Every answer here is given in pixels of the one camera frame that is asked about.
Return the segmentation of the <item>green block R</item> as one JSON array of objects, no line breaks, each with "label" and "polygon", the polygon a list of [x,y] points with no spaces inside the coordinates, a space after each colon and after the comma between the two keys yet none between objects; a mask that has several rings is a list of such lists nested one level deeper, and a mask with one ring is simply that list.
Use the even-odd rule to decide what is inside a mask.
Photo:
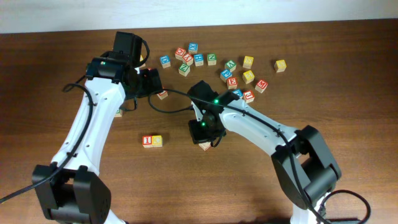
[{"label": "green block R", "polygon": [[199,146],[200,146],[204,151],[207,151],[207,150],[211,147],[211,142],[199,143]]}]

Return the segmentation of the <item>red block I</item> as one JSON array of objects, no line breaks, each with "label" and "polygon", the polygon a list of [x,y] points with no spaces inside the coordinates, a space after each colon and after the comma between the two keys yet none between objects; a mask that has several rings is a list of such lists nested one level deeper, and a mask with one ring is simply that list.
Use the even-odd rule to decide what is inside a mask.
[{"label": "red block I", "polygon": [[142,137],[142,146],[145,148],[153,147],[152,136],[143,136]]}]

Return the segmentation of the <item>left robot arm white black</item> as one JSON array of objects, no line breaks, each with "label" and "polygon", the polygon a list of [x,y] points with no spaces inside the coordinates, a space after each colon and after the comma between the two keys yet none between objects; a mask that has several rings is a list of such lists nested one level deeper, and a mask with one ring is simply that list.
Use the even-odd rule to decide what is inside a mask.
[{"label": "left robot arm white black", "polygon": [[106,52],[86,68],[83,98],[71,130],[50,165],[32,174],[44,217],[59,223],[122,223],[111,211],[110,189],[99,178],[101,155],[125,100],[159,93],[156,69],[140,69],[137,53]]}]

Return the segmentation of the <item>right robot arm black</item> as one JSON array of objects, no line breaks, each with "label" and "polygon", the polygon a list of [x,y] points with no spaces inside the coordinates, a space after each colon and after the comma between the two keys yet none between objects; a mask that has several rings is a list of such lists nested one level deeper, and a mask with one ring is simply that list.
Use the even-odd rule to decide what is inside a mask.
[{"label": "right robot arm black", "polygon": [[196,118],[189,121],[195,144],[216,147],[227,131],[255,144],[271,157],[279,184],[294,210],[291,223],[327,223],[324,204],[341,170],[320,132],[274,121],[249,106],[254,95],[212,89],[188,91]]}]

